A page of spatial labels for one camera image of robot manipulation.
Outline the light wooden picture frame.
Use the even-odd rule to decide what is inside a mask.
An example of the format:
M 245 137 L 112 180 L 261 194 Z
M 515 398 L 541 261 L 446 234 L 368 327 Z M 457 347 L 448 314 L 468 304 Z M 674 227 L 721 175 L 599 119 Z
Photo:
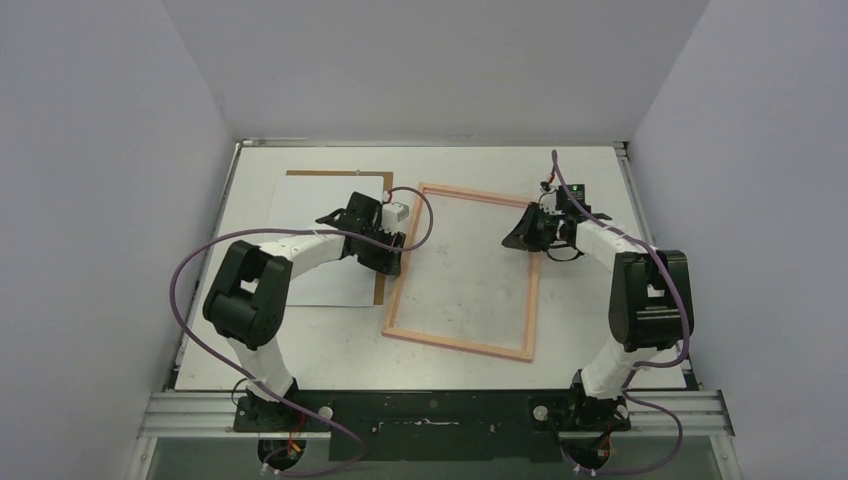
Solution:
M 502 246 L 526 197 L 433 183 L 419 186 L 404 254 L 386 302 L 384 336 L 530 362 L 540 257 Z

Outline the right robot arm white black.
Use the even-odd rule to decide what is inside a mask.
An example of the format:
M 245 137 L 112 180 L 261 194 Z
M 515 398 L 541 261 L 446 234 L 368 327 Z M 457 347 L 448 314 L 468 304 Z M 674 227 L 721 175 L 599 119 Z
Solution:
M 565 422 L 576 430 L 627 424 L 624 390 L 636 372 L 659 368 L 657 355 L 694 330 L 688 263 L 680 251 L 657 250 L 593 213 L 582 184 L 542 185 L 555 196 L 548 210 L 528 204 L 503 247 L 548 254 L 559 248 L 591 257 L 611 274 L 609 337 L 595 358 L 572 380 Z

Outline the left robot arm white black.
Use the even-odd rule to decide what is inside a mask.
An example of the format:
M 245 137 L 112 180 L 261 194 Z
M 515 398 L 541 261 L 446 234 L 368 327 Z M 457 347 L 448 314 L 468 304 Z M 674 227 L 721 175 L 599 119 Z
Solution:
M 345 207 L 317 218 L 301 234 L 228 247 L 202 315 L 234 349 L 250 382 L 248 397 L 273 430 L 290 428 L 298 417 L 296 381 L 277 341 L 292 281 L 348 258 L 378 274 L 398 275 L 406 241 L 399 225 L 408 215 L 402 203 L 354 192 Z

